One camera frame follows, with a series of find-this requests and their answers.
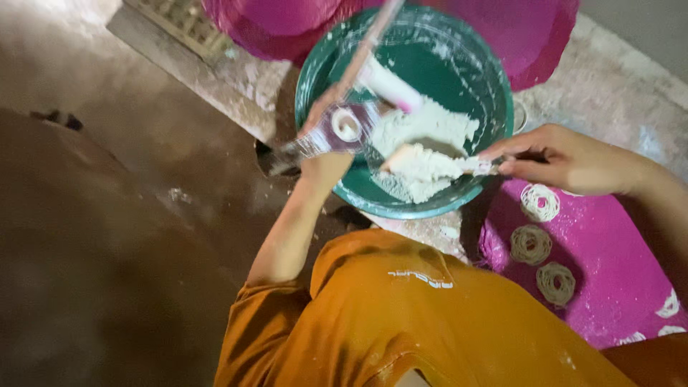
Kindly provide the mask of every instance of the white flour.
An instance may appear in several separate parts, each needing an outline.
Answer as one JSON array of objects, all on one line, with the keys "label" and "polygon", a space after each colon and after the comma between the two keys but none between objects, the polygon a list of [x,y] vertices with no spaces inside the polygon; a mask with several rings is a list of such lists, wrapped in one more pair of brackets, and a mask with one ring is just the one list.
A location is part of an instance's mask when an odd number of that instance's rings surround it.
[{"label": "white flour", "polygon": [[[370,141],[387,160],[404,144],[421,144],[423,147],[447,155],[448,158],[432,157],[432,160],[465,157],[463,149],[466,140],[473,140],[480,126],[478,120],[471,120],[468,114],[453,113],[443,108],[428,96],[423,96],[423,104],[412,114],[397,109],[386,114],[376,126]],[[372,180],[389,195],[405,202],[422,203],[434,194],[451,185],[455,177],[432,176],[416,178],[415,173],[397,175],[381,171]]]}]

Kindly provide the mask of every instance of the forearm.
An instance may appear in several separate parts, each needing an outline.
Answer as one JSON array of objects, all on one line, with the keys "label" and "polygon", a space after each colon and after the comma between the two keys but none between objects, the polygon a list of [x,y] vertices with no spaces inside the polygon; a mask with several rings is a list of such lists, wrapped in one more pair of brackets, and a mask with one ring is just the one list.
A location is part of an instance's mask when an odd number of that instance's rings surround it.
[{"label": "forearm", "polygon": [[294,280],[303,269],[315,222],[329,191],[300,179],[272,226],[248,273],[246,284]]},{"label": "forearm", "polygon": [[652,163],[647,179],[619,202],[638,227],[674,285],[688,302],[688,188],[665,168]]}]

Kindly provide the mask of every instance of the brown floor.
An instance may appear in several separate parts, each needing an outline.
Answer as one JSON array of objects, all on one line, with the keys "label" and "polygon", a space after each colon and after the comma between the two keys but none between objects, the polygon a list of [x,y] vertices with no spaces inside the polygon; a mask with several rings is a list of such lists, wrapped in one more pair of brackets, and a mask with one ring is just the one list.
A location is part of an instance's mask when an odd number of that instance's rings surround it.
[{"label": "brown floor", "polygon": [[[2,113],[4,386],[207,385],[293,186],[264,178],[252,137],[106,31],[118,5],[0,10],[0,107],[85,125]],[[311,256],[346,224],[321,216]]]}]

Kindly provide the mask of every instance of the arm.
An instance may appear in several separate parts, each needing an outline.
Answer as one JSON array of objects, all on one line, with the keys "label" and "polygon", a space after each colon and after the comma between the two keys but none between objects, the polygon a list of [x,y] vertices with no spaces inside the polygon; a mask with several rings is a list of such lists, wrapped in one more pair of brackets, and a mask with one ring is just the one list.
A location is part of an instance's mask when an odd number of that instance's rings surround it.
[{"label": "arm", "polygon": [[501,174],[576,194],[616,195],[678,297],[688,300],[688,188],[671,172],[631,151],[552,124],[501,140],[481,153],[485,160],[500,156],[506,159]]},{"label": "arm", "polygon": [[324,154],[301,163],[301,178],[253,261],[247,286],[295,280],[305,262],[320,208],[353,156]]}]

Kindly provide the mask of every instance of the finger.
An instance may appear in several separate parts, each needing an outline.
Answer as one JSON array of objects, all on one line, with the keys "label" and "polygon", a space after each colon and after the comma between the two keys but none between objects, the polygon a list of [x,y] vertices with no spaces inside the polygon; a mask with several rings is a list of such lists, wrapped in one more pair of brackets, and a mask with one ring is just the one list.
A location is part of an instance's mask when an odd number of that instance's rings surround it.
[{"label": "finger", "polygon": [[563,181],[563,172],[560,167],[532,160],[505,161],[499,166],[499,172],[502,175],[555,187],[560,187]]},{"label": "finger", "polygon": [[542,140],[542,131],[537,129],[528,133],[518,134],[497,141],[480,152],[478,158],[492,161],[500,156],[514,156],[525,151],[541,151],[545,147],[542,144]]}]

